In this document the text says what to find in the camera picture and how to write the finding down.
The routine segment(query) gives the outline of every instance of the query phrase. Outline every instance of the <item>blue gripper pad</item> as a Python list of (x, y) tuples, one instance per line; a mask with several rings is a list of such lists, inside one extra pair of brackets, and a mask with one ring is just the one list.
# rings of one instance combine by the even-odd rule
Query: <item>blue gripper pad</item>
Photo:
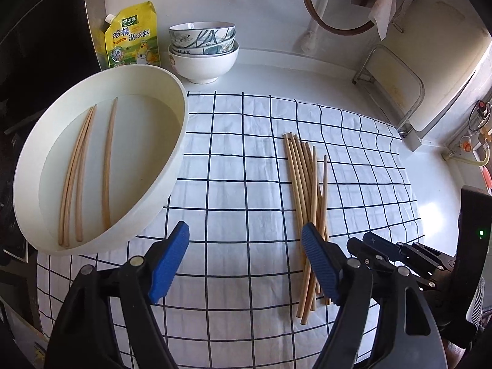
[(165, 297), (189, 244), (189, 227), (178, 222), (166, 241), (166, 248), (152, 270), (152, 284), (148, 296), (152, 304)]
[(403, 258), (402, 252), (396, 244), (393, 244), (391, 241), (383, 239), (372, 232), (364, 234), (362, 241), (375, 250), (378, 250), (382, 255), (386, 255), (392, 262), (400, 261)]
[(341, 265), (338, 260), (333, 262), (329, 257), (329, 253), (333, 246), (335, 249), (338, 248), (341, 256), (345, 257), (344, 253), (338, 245), (324, 241), (312, 223), (304, 225), (302, 242), (306, 256), (311, 263), (323, 293), (325, 293), (326, 297), (331, 298), (335, 304), (339, 304), (338, 286)]

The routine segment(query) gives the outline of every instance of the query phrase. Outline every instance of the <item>chicken bouillon bag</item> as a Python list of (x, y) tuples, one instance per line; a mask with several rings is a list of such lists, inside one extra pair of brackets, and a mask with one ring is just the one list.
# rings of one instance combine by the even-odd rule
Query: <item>chicken bouillon bag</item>
[(128, 64), (161, 65), (157, 46), (157, 14), (150, 1), (121, 10), (104, 33), (109, 67)]

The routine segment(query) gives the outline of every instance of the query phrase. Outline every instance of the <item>wooden chopstick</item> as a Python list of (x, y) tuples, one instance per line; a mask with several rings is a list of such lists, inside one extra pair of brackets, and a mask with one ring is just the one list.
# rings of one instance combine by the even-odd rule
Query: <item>wooden chopstick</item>
[(294, 144), (290, 143), (289, 146), (290, 146), (291, 155), (293, 157), (292, 162), (294, 164), (294, 172), (296, 174), (296, 182), (297, 182), (298, 191), (299, 191), (299, 202), (301, 204), (301, 213), (302, 213), (303, 226), (304, 226), (304, 224), (308, 221), (308, 213), (307, 213), (307, 208), (306, 208), (306, 200), (304, 199), (304, 190), (303, 190), (303, 187), (300, 186), (302, 184), (301, 171), (299, 170), (298, 160), (295, 159)]
[[(320, 229), (325, 229), (325, 239), (326, 241), (330, 240), (330, 236), (328, 234), (328, 228), (326, 226), (326, 207), (328, 205), (328, 157), (325, 155), (324, 163), (323, 163), (323, 198), (321, 199), (321, 208), (324, 210), (324, 215), (321, 217), (321, 222), (319, 224)], [(325, 295), (326, 305), (331, 304), (331, 300), (329, 297)]]
[[(304, 158), (305, 158), (306, 162), (312, 163), (313, 160), (312, 160), (312, 156), (311, 156), (311, 149), (309, 147), (309, 143), (301, 143), (301, 145), (303, 147)], [(314, 180), (317, 183), (318, 179), (316, 179), (312, 175), (312, 164), (308, 165), (307, 169), (308, 169), (309, 175), (311, 177), (311, 180)], [(317, 190), (316, 193), (318, 194), (318, 200), (321, 201), (321, 189), (319, 188), (318, 184), (317, 184), (316, 190)], [(320, 204), (317, 204), (317, 215), (320, 216), (321, 214), (322, 214), (321, 206), (320, 206)], [(319, 282), (316, 281), (316, 294), (320, 294), (320, 293), (321, 293), (321, 287), (319, 286)], [(316, 301), (315, 301), (315, 299), (313, 299), (313, 302), (311, 304), (311, 310), (314, 311), (315, 309), (316, 309)]]
[(115, 127), (116, 108), (118, 97), (113, 101), (111, 116), (109, 117), (108, 133), (106, 136), (106, 146), (104, 149), (104, 172), (102, 177), (102, 221), (104, 231), (111, 227), (111, 212), (109, 208), (109, 174), (111, 165), (111, 146), (113, 144), (113, 131)]
[(93, 106), (93, 109), (89, 114), (89, 126), (83, 140), (82, 155), (77, 172), (77, 188), (75, 191), (75, 239), (79, 242), (84, 241), (84, 234), (82, 231), (82, 194), (84, 189), (85, 158), (87, 157), (87, 149), (89, 147), (90, 133), (94, 123), (95, 110), (96, 105)]
[[(299, 169), (299, 175), (301, 178), (301, 185), (302, 185), (302, 189), (303, 189), (304, 199), (306, 201), (310, 201), (311, 197), (309, 195), (309, 187), (308, 187), (308, 183), (306, 180), (306, 177), (307, 177), (306, 163), (304, 163), (304, 165), (303, 165), (303, 161), (301, 159), (301, 156), (302, 156), (302, 158), (304, 158), (304, 155), (302, 154), (302, 150), (299, 147), (299, 139), (297, 139), (297, 135), (293, 136), (292, 133), (290, 133), (290, 136), (292, 139), (292, 146), (294, 148), (294, 156), (296, 157), (297, 166)], [(307, 223), (309, 216), (311, 215), (310, 214), (310, 208), (311, 208), (311, 206), (309, 204), (306, 204), (307, 217), (304, 219), (304, 223)]]
[[(311, 200), (311, 222), (313, 223), (314, 226), (316, 226), (316, 212), (317, 212), (317, 199), (318, 199), (318, 193), (317, 193), (317, 180), (318, 180), (318, 172), (317, 172), (317, 163), (316, 163), (316, 147), (313, 146), (312, 148), (312, 161), (310, 162), (312, 170), (312, 183), (311, 183), (311, 195), (312, 195), (312, 200)], [(309, 284), (307, 286), (307, 295), (306, 295), (306, 302), (304, 303), (304, 310), (303, 310), (303, 315), (301, 319), (301, 325), (305, 325), (308, 322), (308, 317), (309, 317), (309, 310), (312, 308), (316, 308), (314, 302), (314, 295), (316, 291), (316, 277), (314, 275), (314, 272), (312, 272), (311, 267), (309, 268), (309, 271), (311, 272), (309, 276)]]
[(309, 278), (311, 277), (311, 264), (309, 260), (306, 259), (303, 272), (303, 285), (301, 289), (301, 295), (299, 297), (299, 305), (297, 306), (296, 317), (302, 318), (304, 314), (304, 309), (306, 307), (306, 297), (308, 295)]
[(85, 138), (85, 134), (87, 133), (92, 112), (93, 107), (90, 107), (89, 112), (85, 116), (82, 128), (80, 129), (77, 141), (75, 142), (75, 147), (72, 150), (72, 156), (70, 157), (70, 163), (68, 164), (67, 174), (65, 176), (65, 184), (63, 186), (63, 194), (61, 197), (60, 223), (58, 225), (58, 243), (60, 244), (61, 241), (60, 245), (63, 245), (65, 248), (70, 247), (70, 207), (72, 204), (72, 192), (73, 183), (75, 180), (75, 172), (77, 171), (82, 142)]
[(296, 171), (294, 169), (294, 159), (292, 158), (292, 150), (290, 148), (290, 142), (287, 138), (287, 134), (284, 134), (285, 152), (287, 155), (287, 162), (289, 165), (290, 179), (292, 181), (292, 192), (294, 194), (294, 204), (296, 205), (296, 217), (297, 217), (297, 230), (299, 232), (299, 239), (301, 239), (302, 228), (304, 226), (303, 213), (301, 209), (301, 201), (299, 198), (299, 186), (297, 184)]

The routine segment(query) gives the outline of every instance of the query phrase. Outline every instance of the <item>blue and white patterned bowl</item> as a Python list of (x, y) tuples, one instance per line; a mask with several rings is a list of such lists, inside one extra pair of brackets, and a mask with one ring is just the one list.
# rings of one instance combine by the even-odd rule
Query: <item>blue and white patterned bowl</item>
[(221, 43), (213, 44), (210, 46), (198, 47), (195, 49), (180, 49), (176, 46), (172, 46), (172, 49), (175, 53), (183, 54), (183, 55), (217, 55), (224, 54), (230, 52), (234, 47), (234, 35), (224, 40)]
[(222, 43), (235, 35), (230, 22), (190, 22), (169, 28), (175, 49), (196, 49)]

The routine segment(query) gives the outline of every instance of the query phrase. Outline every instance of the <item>towel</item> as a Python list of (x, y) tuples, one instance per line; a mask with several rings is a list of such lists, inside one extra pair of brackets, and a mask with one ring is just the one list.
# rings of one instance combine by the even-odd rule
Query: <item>towel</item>
[(369, 19), (377, 26), (377, 31), (381, 40), (386, 37), (388, 26), (391, 19), (395, 15), (397, 10), (397, 0), (376, 0), (371, 12), (369, 13)]

